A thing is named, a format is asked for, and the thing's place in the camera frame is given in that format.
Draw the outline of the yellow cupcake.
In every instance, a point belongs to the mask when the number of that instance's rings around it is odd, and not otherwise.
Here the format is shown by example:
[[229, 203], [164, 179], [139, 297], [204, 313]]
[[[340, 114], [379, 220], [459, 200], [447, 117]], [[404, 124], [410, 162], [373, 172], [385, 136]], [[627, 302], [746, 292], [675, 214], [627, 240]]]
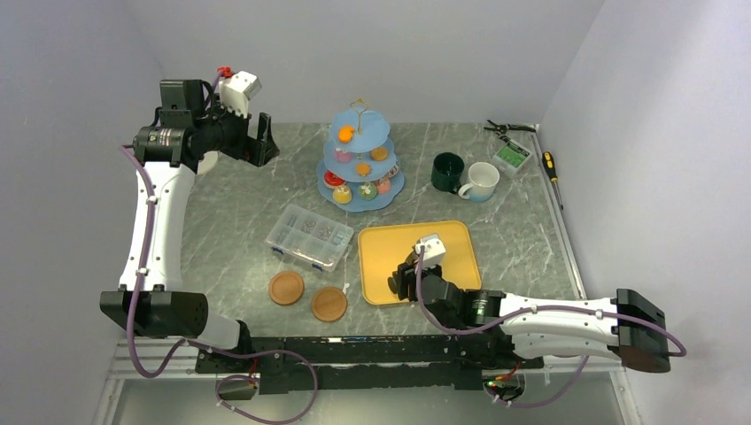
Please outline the yellow cupcake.
[[352, 191], [346, 185], [340, 185], [332, 190], [332, 199], [340, 205], [347, 205], [352, 202]]

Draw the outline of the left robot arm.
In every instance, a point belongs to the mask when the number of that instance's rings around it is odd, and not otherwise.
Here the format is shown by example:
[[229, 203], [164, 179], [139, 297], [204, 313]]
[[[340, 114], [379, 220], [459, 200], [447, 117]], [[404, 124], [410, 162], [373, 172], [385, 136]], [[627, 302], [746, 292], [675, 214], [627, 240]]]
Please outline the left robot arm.
[[271, 118], [259, 115], [250, 136], [249, 103], [260, 91], [247, 72], [203, 80], [163, 80], [154, 121], [138, 130], [125, 153], [137, 178], [131, 247], [118, 288], [100, 296], [100, 309], [129, 339], [183, 337], [220, 349], [220, 361], [241, 372], [255, 349], [239, 321], [211, 313], [205, 295], [182, 290], [181, 248], [187, 201], [208, 152], [264, 166], [279, 153]]

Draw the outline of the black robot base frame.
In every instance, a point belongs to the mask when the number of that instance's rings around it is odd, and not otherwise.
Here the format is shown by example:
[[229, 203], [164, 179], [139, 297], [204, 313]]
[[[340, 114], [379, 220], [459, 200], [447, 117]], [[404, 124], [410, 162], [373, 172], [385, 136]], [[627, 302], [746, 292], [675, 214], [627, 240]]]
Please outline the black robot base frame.
[[481, 335], [255, 337], [229, 356], [198, 352], [206, 375], [255, 372], [262, 395], [298, 390], [451, 387], [481, 390], [505, 369], [540, 369], [542, 358], [522, 359], [505, 337]]

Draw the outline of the purple cupcake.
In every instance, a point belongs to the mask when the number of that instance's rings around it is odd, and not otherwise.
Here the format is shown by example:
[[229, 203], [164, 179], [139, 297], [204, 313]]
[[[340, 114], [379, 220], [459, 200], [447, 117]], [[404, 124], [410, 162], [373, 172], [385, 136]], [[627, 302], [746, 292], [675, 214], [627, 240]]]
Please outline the purple cupcake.
[[334, 149], [334, 159], [338, 163], [346, 164], [349, 163], [353, 158], [353, 154], [349, 151], [344, 151], [338, 148]]

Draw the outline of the red donut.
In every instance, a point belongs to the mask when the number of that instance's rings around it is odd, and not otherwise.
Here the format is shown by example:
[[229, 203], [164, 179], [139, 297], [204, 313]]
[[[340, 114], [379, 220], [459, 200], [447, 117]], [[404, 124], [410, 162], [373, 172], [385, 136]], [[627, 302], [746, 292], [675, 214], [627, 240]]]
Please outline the red donut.
[[336, 189], [346, 184], [346, 181], [344, 179], [338, 177], [336, 174], [332, 173], [330, 170], [327, 170], [324, 173], [323, 181], [324, 181], [324, 185], [329, 189]]

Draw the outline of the blue three-tier cake stand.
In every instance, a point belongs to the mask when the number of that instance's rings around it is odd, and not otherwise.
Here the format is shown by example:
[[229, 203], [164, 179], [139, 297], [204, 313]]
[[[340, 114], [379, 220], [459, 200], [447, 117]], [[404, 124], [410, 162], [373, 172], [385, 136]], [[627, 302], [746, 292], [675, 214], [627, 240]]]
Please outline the blue three-tier cake stand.
[[[343, 125], [351, 125], [357, 129], [354, 138], [348, 144], [340, 143], [337, 138], [338, 129]], [[391, 204], [404, 188], [406, 179], [399, 164], [394, 143], [390, 138], [390, 132], [390, 122], [379, 111], [373, 110], [369, 103], [362, 98], [354, 100], [350, 103], [348, 109], [336, 114], [329, 126], [329, 138], [323, 144], [322, 160], [316, 168], [318, 190], [323, 198], [349, 213], [377, 211]], [[384, 146], [389, 151], [388, 158], [382, 162], [374, 161], [370, 157], [370, 152], [379, 146]], [[352, 160], [346, 164], [335, 161], [335, 148], [351, 152], [353, 154]], [[355, 166], [359, 162], [371, 165], [372, 173], [369, 176], [361, 177], [355, 173]], [[379, 179], [385, 178], [387, 172], [396, 164], [399, 165], [400, 171], [391, 178], [391, 190], [388, 194], [377, 195], [371, 201], [360, 199], [358, 186], [361, 183], [375, 183]], [[323, 181], [323, 175], [327, 170], [346, 181], [346, 185], [352, 191], [351, 203], [340, 205], [334, 202], [332, 199], [333, 189], [327, 188]]]

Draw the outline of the round orange biscuit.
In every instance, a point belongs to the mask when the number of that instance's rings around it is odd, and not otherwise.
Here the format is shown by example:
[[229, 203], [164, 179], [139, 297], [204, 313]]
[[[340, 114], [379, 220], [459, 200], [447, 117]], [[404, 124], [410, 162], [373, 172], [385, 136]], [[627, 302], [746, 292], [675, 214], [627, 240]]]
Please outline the round orange biscuit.
[[389, 156], [389, 151], [384, 146], [379, 146], [377, 148], [374, 148], [370, 152], [370, 157], [372, 160], [377, 162], [385, 161]]

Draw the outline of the flower shaped orange cookie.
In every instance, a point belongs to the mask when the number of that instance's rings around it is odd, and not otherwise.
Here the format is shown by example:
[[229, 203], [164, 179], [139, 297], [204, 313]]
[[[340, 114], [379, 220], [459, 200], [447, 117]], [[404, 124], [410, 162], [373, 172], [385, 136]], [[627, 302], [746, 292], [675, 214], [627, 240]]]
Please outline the flower shaped orange cookie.
[[372, 167], [371, 167], [371, 165], [370, 165], [370, 164], [368, 164], [368, 163], [365, 163], [365, 162], [359, 162], [359, 163], [358, 163], [358, 164], [357, 164], [357, 165], [355, 166], [355, 173], [356, 173], [356, 174], [357, 174], [358, 176], [361, 176], [361, 177], [366, 177], [366, 176], [369, 176], [369, 175], [370, 175], [370, 174], [372, 173]]

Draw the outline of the white chocolate drizzle donut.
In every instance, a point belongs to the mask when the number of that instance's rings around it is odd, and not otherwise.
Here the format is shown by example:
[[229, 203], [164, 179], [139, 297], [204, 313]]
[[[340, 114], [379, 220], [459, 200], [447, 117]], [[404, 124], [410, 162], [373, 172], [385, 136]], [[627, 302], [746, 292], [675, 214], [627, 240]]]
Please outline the white chocolate drizzle donut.
[[398, 164], [396, 164], [396, 165], [394, 165], [394, 166], [393, 166], [393, 167], [392, 167], [392, 168], [391, 168], [391, 169], [390, 169], [390, 170], [389, 170], [389, 171], [387, 172], [387, 174], [386, 174], [386, 175], [385, 175], [384, 177], [385, 177], [385, 178], [387, 178], [387, 179], [390, 179], [390, 178], [392, 178], [393, 176], [395, 176], [396, 174], [398, 174], [398, 173], [399, 173], [399, 171], [400, 171], [399, 165], [398, 165]]

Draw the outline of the green cupcake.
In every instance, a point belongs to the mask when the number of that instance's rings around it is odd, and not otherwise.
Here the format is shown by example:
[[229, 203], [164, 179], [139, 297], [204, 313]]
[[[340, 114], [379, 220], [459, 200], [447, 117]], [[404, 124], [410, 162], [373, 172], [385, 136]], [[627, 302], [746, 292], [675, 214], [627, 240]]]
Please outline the green cupcake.
[[358, 186], [358, 195], [364, 201], [371, 201], [378, 195], [378, 190], [373, 182], [363, 182]]

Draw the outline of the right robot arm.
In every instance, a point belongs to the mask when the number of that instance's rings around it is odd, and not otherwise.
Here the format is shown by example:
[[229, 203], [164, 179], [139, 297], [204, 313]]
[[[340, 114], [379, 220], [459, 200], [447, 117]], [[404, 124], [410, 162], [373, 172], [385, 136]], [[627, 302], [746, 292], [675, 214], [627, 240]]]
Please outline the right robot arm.
[[418, 304], [442, 332], [484, 338], [498, 367], [544, 356], [592, 356], [662, 374], [671, 370], [671, 358], [685, 355], [683, 348], [670, 351], [664, 312], [636, 290], [576, 301], [462, 290], [443, 278], [438, 263], [420, 262], [420, 255], [411, 253], [389, 277], [389, 290]]

